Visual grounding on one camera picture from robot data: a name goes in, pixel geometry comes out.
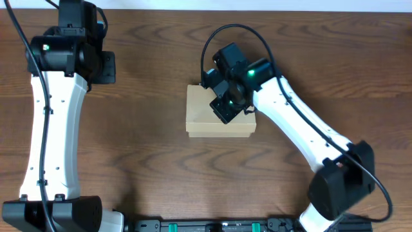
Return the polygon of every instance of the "white wall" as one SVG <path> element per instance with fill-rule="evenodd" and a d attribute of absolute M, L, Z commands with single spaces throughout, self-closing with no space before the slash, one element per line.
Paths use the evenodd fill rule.
<path fill-rule="evenodd" d="M 13 8 L 51 8 L 43 0 L 9 0 Z M 298 10 L 412 12 L 412 0 L 89 0 L 103 9 Z"/>

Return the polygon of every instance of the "table surface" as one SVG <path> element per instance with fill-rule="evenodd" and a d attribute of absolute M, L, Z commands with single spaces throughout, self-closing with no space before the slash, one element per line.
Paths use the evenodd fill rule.
<path fill-rule="evenodd" d="M 56 10 L 16 10 L 28 38 L 57 24 Z M 309 165 L 282 131 L 257 113 L 248 139 L 189 139 L 188 84 L 200 54 L 226 23 L 255 28 L 292 88 L 327 124 L 375 150 L 393 218 L 375 231 L 412 229 L 411 14 L 106 10 L 104 49 L 116 54 L 117 82 L 84 99 L 78 167 L 82 195 L 105 208 L 172 218 L 295 215 L 309 203 Z M 0 10 L 0 201 L 18 197 L 26 173 L 33 100 L 24 47 Z M 266 56 L 241 29 L 219 34 L 212 55 L 236 41 L 251 60 Z M 379 190 L 351 212 L 382 217 Z M 13 231 L 0 221 L 0 231 Z"/>

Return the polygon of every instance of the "box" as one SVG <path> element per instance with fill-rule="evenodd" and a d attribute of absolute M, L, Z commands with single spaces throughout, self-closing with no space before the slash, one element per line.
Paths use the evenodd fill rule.
<path fill-rule="evenodd" d="M 189 137 L 249 137 L 256 129 L 254 113 L 239 113 L 224 124 L 209 104 L 216 98 L 213 90 L 202 86 L 187 86 L 186 131 Z"/>

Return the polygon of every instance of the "wooden tabletop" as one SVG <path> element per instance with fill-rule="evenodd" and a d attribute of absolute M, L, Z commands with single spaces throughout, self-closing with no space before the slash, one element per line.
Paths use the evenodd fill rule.
<path fill-rule="evenodd" d="M 56 10 L 16 10 L 28 38 L 57 24 Z M 243 23 L 268 41 L 292 88 L 327 124 L 375 150 L 393 218 L 375 231 L 412 229 L 411 14 L 105 10 L 104 49 L 116 55 L 117 82 L 94 85 L 79 130 L 82 195 L 105 208 L 164 219 L 295 215 L 309 204 L 313 177 L 288 138 L 257 113 L 248 139 L 189 139 L 188 84 L 200 81 L 200 54 L 217 27 Z M 236 41 L 266 56 L 241 29 L 219 34 L 212 55 Z M 0 10 L 0 201 L 18 198 L 30 151 L 33 100 L 24 47 Z M 382 217 L 377 189 L 351 212 Z M 0 221 L 0 231 L 13 231 Z"/>

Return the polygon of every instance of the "black cable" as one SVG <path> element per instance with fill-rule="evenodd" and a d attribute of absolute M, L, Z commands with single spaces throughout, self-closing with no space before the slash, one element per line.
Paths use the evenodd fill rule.
<path fill-rule="evenodd" d="M 106 34 L 108 33 L 109 23 L 108 23 L 108 20 L 106 19 L 106 16 L 104 15 L 103 10 L 100 7 L 97 7 L 97 11 L 99 12 L 100 16 L 102 16 L 102 19 L 104 21 L 104 35 L 103 35 L 103 39 L 104 39 Z"/>
<path fill-rule="evenodd" d="M 47 222 L 49 223 L 49 226 L 53 232 L 56 232 L 56 227 L 54 226 L 54 223 L 52 221 L 52 218 L 49 214 L 49 210 L 47 208 L 47 195 L 46 195 L 46 188 L 44 186 L 44 154 L 46 153 L 46 142 L 47 142 L 47 132 L 48 132 L 48 126 L 49 126 L 49 117 L 50 117 L 50 98 L 49 98 L 49 93 L 46 85 L 46 80 L 44 79 L 44 76 L 42 72 L 40 71 L 39 65 L 37 64 L 37 61 L 34 57 L 33 51 L 30 48 L 29 42 L 26 38 L 26 36 L 23 33 L 23 30 L 21 29 L 19 23 L 17 22 L 17 19 L 13 13 L 12 7 L 10 6 L 10 3 L 8 0 L 5 0 L 5 5 L 7 8 L 8 15 L 10 16 L 17 33 L 19 33 L 21 40 L 23 41 L 30 59 L 33 61 L 34 66 L 37 71 L 37 75 L 40 78 L 41 86 L 43 88 L 43 94 L 44 94 L 44 125 L 43 125 L 43 135 L 41 139 L 41 149 L 40 149 L 40 164 L 39 164 L 39 185 L 40 185 L 40 194 L 41 194 L 41 202 L 44 210 L 44 214 L 46 215 Z"/>
<path fill-rule="evenodd" d="M 46 2 L 48 2 L 52 6 L 56 7 L 56 9 L 59 9 L 59 6 L 56 3 L 52 2 L 52 0 L 46 0 Z"/>
<path fill-rule="evenodd" d="M 386 188 L 384 187 L 384 185 L 380 182 L 380 180 L 374 176 L 374 174 L 372 174 L 370 171 L 368 171 L 364 166 L 362 166 L 362 164 L 359 164 L 359 162 L 357 162 L 354 158 L 352 158 L 344 149 L 342 149 L 339 145 L 337 145 L 331 138 L 329 138 L 327 135 L 325 135 L 313 122 L 311 122 L 302 112 L 301 110 L 294 104 L 291 96 L 287 95 L 285 92 L 285 89 L 283 88 L 282 82 L 281 82 L 281 72 L 276 68 L 276 64 L 275 64 L 275 59 L 274 56 L 272 54 L 272 51 L 270 50 L 269 45 L 267 44 L 267 42 L 264 40 L 264 38 L 259 35 L 259 33 L 257 31 L 255 31 L 254 29 L 242 25 L 242 24 L 227 24 L 224 26 L 221 26 L 220 28 L 218 28 L 216 31 L 214 31 L 212 33 L 212 35 L 209 37 L 209 39 L 206 41 L 205 46 L 203 47 L 203 51 L 201 53 L 201 57 L 200 57 L 200 71 L 201 71 L 201 77 L 203 79 L 203 76 L 205 75 L 205 72 L 203 71 L 203 60 L 205 57 L 205 52 L 207 49 L 207 46 L 209 45 L 210 41 L 213 39 L 213 37 L 220 31 L 226 29 L 226 28 L 232 28 L 232 27 L 240 27 L 240 28 L 244 28 L 250 32 L 252 32 L 254 35 L 256 35 L 259 40 L 263 43 L 263 45 L 265 46 L 269 57 L 270 57 L 270 62 L 272 64 L 272 68 L 273 70 L 275 70 L 275 76 L 277 78 L 277 83 L 279 85 L 279 88 L 283 94 L 283 96 L 285 96 L 285 99 L 287 101 L 287 103 L 289 103 L 289 105 L 291 105 L 291 107 L 293 107 L 293 109 L 296 111 L 296 113 L 312 128 L 314 129 L 321 137 L 322 139 L 324 139 L 328 144 L 332 145 L 336 150 L 338 150 L 339 152 L 341 152 L 346 158 L 348 158 L 348 160 L 350 160 L 352 163 L 354 163 L 354 165 L 356 165 L 358 168 L 360 168 L 363 172 L 365 172 L 367 175 L 369 175 L 373 181 L 376 183 L 376 185 L 379 187 L 379 189 L 382 191 L 383 195 L 385 196 L 386 202 L 388 203 L 388 214 L 380 219 L 374 219 L 374 218 L 368 218 L 368 217 L 364 217 L 364 216 L 358 216 L 358 215 L 354 215 L 354 217 L 363 219 L 363 220 L 367 220 L 369 222 L 385 222 L 387 221 L 391 216 L 392 216 L 392 212 L 393 212 L 393 204 L 392 204 L 392 200 L 391 197 L 388 193 L 388 191 L 386 190 Z"/>

